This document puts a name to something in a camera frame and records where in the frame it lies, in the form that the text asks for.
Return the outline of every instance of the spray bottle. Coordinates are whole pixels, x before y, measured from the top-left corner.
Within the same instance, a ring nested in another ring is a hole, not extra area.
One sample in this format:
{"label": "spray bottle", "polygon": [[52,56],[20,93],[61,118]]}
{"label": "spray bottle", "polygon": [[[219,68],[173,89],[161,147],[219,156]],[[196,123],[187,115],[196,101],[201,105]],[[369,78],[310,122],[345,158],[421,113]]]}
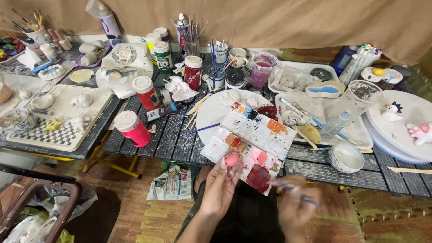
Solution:
{"label": "spray bottle", "polygon": [[[178,15],[178,19],[175,21],[175,26],[177,28],[179,28],[180,26],[183,26],[183,25],[184,25],[186,31],[189,31],[189,28],[191,26],[190,23],[189,23],[189,19],[186,16],[184,16],[182,13],[180,13]],[[184,46],[184,41],[185,40],[183,39],[183,36],[180,34],[180,32],[178,31],[178,29],[176,29],[176,31],[177,31],[178,44],[180,45],[181,57],[182,58],[186,58],[186,48]]]}
{"label": "spray bottle", "polygon": [[329,122],[327,122],[327,124],[320,130],[321,137],[329,140],[336,136],[336,134],[338,134],[343,129],[350,115],[351,111],[346,110],[344,113],[331,118]]}
{"label": "spray bottle", "polygon": [[123,43],[114,14],[105,5],[97,0],[90,0],[86,6],[86,12],[100,21],[111,46]]}

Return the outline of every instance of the pink liquid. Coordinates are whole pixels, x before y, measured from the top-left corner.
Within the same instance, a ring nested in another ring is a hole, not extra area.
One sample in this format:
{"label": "pink liquid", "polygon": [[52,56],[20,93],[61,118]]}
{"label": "pink liquid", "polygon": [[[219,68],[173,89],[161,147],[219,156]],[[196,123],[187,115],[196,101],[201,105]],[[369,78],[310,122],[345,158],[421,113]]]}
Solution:
{"label": "pink liquid", "polygon": [[258,60],[255,64],[256,65],[252,66],[251,85],[253,88],[260,90],[267,83],[270,74],[273,71],[273,65],[266,62],[266,60]]}

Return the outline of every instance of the black slatted tabletop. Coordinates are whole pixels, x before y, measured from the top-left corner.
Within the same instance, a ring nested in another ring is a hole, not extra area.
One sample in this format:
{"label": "black slatted tabletop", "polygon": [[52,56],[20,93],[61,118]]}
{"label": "black slatted tabletop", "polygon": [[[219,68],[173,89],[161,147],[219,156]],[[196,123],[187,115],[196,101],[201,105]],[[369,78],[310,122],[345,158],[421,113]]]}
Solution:
{"label": "black slatted tabletop", "polygon": [[[178,52],[173,52],[173,62],[183,61]],[[206,74],[211,67],[210,54],[201,54],[203,58],[203,73]],[[159,74],[157,66],[154,66],[153,83],[156,91],[160,92],[164,88],[165,80],[170,75]],[[408,85],[403,84],[398,88],[400,91],[413,93]],[[201,85],[200,94],[195,100],[197,102],[208,92],[207,85]],[[261,95],[275,103],[275,95],[267,86],[261,91]],[[177,114],[183,115],[193,104],[182,107]],[[131,110],[138,114],[144,120],[147,110],[145,110],[137,96],[127,99],[124,110]],[[114,130],[109,137],[105,150],[112,153],[123,153],[128,156],[138,155],[142,157],[157,157],[162,160],[173,161],[177,163],[189,163],[195,165],[212,165],[210,161],[200,154],[204,144],[201,142],[198,134],[191,134],[181,137],[180,135],[196,130],[194,125],[191,129],[184,130],[191,116],[180,121],[179,116],[168,115],[160,119],[147,123],[151,129],[153,124],[157,126],[157,132],[152,134],[150,143],[142,148],[136,148],[129,143],[123,135]],[[285,160],[284,168],[281,169],[279,176],[288,174],[298,174],[305,176],[308,180],[314,182],[325,182],[335,185],[345,185],[357,188],[373,189],[396,194],[406,194],[412,196],[432,197],[432,175],[417,173],[394,173],[386,166],[403,167],[413,169],[432,169],[430,164],[413,165],[395,160],[387,155],[378,147],[373,147],[374,153],[364,154],[365,166],[356,173],[341,173],[330,165],[327,158],[326,150],[310,150],[308,144],[302,142],[293,142],[288,158]]]}

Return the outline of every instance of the pink paint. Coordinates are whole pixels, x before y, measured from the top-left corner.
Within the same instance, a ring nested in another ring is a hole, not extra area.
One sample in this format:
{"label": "pink paint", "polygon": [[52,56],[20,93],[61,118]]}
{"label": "pink paint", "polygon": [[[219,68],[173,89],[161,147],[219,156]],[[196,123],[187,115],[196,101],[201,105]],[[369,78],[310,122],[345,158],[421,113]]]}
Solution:
{"label": "pink paint", "polygon": [[260,155],[257,158],[258,163],[264,165],[264,163],[267,161],[267,154],[265,152],[261,152]]}
{"label": "pink paint", "polygon": [[249,155],[249,157],[251,158],[251,159],[253,159],[254,161],[257,161],[258,160],[258,157],[261,155],[261,150],[259,150],[259,149],[257,149],[257,148],[253,148],[252,149],[252,151],[251,151],[251,154]]}
{"label": "pink paint", "polygon": [[233,152],[225,159],[225,164],[227,166],[234,166],[235,164],[240,162],[240,155],[237,152]]}

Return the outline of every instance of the crumpled tissue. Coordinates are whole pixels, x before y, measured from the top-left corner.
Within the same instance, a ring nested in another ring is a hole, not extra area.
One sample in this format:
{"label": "crumpled tissue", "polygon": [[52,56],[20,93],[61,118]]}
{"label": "crumpled tissue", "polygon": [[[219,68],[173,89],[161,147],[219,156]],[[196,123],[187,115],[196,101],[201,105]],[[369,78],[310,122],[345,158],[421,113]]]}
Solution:
{"label": "crumpled tissue", "polygon": [[25,53],[20,55],[17,60],[31,70],[35,68],[35,64],[42,62],[39,56],[34,51],[31,51],[28,47],[26,47]]}
{"label": "crumpled tissue", "polygon": [[189,84],[183,82],[183,79],[179,76],[171,76],[171,83],[166,83],[165,88],[172,93],[174,101],[187,100],[198,94],[197,91],[191,90]]}

